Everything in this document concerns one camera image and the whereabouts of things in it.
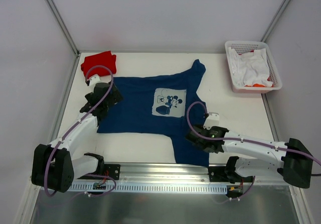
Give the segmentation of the blue mickey mouse t-shirt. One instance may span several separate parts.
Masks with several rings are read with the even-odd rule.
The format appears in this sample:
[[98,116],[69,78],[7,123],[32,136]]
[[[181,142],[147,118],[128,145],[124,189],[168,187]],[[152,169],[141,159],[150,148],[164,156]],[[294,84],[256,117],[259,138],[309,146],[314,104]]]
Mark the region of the blue mickey mouse t-shirt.
[[186,140],[190,125],[203,125],[206,105],[197,90],[206,72],[195,60],[190,69],[173,75],[115,77],[123,100],[99,124],[98,133],[143,133],[171,139],[175,161],[207,167],[209,154]]

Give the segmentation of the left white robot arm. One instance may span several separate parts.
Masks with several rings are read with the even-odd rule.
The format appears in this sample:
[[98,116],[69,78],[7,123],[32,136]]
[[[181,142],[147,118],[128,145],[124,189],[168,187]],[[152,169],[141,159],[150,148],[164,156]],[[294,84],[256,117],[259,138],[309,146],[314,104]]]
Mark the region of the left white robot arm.
[[75,179],[99,179],[107,173],[101,155],[85,153],[77,159],[72,156],[81,145],[90,143],[110,108],[123,97],[114,83],[99,82],[85,98],[87,102],[72,126],[49,144],[35,148],[31,175],[34,185],[64,193]]

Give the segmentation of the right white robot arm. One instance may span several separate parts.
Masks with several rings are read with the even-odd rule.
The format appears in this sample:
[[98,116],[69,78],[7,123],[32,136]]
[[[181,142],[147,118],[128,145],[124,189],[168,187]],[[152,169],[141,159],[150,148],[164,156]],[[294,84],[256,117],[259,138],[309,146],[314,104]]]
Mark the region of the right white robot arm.
[[224,169],[216,174],[230,183],[252,181],[255,176],[281,178],[287,184],[308,189],[312,154],[298,140],[269,142],[253,139],[227,128],[194,125],[186,139],[206,153],[231,153]]

